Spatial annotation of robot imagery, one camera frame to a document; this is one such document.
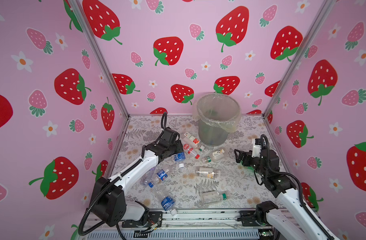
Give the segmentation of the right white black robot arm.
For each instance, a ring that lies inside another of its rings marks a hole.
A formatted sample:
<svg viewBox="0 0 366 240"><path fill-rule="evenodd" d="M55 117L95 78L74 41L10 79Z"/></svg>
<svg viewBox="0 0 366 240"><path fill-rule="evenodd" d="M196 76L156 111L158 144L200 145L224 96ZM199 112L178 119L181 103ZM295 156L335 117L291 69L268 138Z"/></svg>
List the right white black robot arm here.
<svg viewBox="0 0 366 240"><path fill-rule="evenodd" d="M253 151L245 152L235 149L234 154L237 163L252 167L255 174L261 175L261 184L283 204L297 224L287 220L272 201L258 204L253 214L241 211L237 219L239 222L271 225L288 240L338 239L305 203L301 184L294 184L293 175L280 171L280 159L274 150L263 149L255 155Z"/></svg>

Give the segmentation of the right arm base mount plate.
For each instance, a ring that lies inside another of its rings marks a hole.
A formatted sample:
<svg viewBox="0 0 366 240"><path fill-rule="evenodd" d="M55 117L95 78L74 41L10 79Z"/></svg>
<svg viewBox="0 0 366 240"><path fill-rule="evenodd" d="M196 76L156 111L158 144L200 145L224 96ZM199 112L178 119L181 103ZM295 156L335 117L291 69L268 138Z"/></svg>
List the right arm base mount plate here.
<svg viewBox="0 0 366 240"><path fill-rule="evenodd" d="M244 227L273 227L268 222L268 214L273 211L272 210L258 210L255 212L252 211L240 211L240 216L237 218L238 222L241 222Z"/></svg>

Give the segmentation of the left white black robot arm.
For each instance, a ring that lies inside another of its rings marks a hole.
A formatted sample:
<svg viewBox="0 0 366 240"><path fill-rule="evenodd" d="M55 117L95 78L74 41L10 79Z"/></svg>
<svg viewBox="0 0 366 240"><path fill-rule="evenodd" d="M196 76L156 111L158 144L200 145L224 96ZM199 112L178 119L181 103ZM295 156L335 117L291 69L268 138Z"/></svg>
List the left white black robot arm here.
<svg viewBox="0 0 366 240"><path fill-rule="evenodd" d="M123 221L146 225L149 208L137 201L127 203L125 196L149 170L182 151L180 134L167 127L156 141L144 145L141 155L124 170L107 179L99 178L94 185L89 207L79 224L78 235L85 236L104 224L113 227Z"/></svg>

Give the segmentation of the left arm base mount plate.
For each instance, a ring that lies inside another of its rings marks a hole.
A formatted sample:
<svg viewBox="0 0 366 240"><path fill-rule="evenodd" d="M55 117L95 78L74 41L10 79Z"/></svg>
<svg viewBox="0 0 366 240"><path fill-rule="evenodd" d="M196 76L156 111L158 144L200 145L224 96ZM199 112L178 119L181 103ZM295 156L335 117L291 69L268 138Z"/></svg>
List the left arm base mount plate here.
<svg viewBox="0 0 366 240"><path fill-rule="evenodd" d="M156 227L162 226L163 213L161 211L151 211L142 217L139 221L127 220L123 221L122 228L151 228L156 225Z"/></svg>

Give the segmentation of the clear bottle blue label white cap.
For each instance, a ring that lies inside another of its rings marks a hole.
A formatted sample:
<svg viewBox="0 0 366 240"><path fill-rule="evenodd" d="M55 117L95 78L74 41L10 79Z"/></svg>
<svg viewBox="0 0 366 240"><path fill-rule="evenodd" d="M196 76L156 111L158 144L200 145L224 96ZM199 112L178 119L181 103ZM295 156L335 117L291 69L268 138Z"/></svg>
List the clear bottle blue label white cap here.
<svg viewBox="0 0 366 240"><path fill-rule="evenodd" d="M184 152L181 152L181 153L178 153L176 155L174 155L174 161L176 163L176 168L177 169L181 169L181 168L184 168L184 161L185 161L186 157L185 157L185 153Z"/></svg>

